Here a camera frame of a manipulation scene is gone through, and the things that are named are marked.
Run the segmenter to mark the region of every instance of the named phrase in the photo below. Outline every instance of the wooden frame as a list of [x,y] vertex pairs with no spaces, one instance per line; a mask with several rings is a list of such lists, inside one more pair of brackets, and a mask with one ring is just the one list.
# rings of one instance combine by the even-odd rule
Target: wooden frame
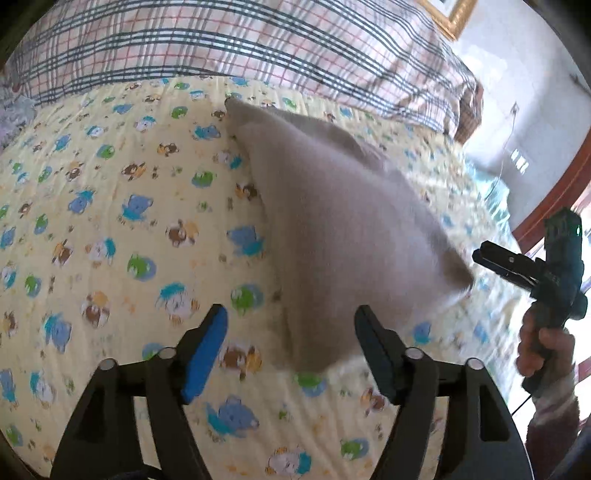
[[562,207],[571,208],[580,199],[590,181],[591,130],[554,188],[535,210],[513,230],[513,236],[519,243],[522,252],[530,251],[544,238],[544,218],[558,212]]
[[429,0],[418,0],[418,3],[429,12],[439,29],[447,38],[450,40],[457,40],[462,34],[462,31],[474,10],[476,1],[477,0],[457,0],[452,13],[448,17],[439,11]]

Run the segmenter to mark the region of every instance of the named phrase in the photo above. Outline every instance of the gold picture frame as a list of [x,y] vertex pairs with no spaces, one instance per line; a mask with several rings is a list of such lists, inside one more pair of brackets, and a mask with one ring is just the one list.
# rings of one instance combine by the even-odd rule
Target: gold picture frame
[[457,40],[462,34],[478,0],[456,0],[448,17],[437,9],[437,7],[435,7],[429,0],[417,1],[425,8],[425,10],[427,10],[427,12],[429,12],[441,32],[447,38],[450,40]]

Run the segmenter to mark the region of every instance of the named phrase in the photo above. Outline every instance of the beige pillow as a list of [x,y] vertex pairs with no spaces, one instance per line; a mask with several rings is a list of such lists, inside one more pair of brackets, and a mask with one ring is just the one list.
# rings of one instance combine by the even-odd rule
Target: beige pillow
[[469,291],[470,271],[379,149],[318,119],[236,99],[226,108],[271,225],[295,369],[359,353],[360,304],[398,329]]

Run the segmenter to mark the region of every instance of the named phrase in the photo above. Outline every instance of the human hand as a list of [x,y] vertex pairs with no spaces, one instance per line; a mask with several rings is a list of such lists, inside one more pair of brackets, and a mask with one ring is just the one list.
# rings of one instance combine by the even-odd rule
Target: human hand
[[[544,365],[544,359],[533,350],[536,305],[532,305],[523,315],[523,326],[519,331],[521,342],[517,347],[517,370],[524,377],[531,377]],[[545,377],[551,383],[568,375],[573,369],[574,336],[566,330],[542,328],[538,332],[540,343],[547,349],[554,351],[548,360]]]

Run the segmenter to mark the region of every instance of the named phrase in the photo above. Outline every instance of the plaid fabric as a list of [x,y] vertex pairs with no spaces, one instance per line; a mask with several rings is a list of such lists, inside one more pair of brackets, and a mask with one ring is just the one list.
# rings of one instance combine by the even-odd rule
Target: plaid fabric
[[406,0],[67,0],[5,74],[40,104],[109,82],[222,74],[322,95],[466,140],[472,72]]

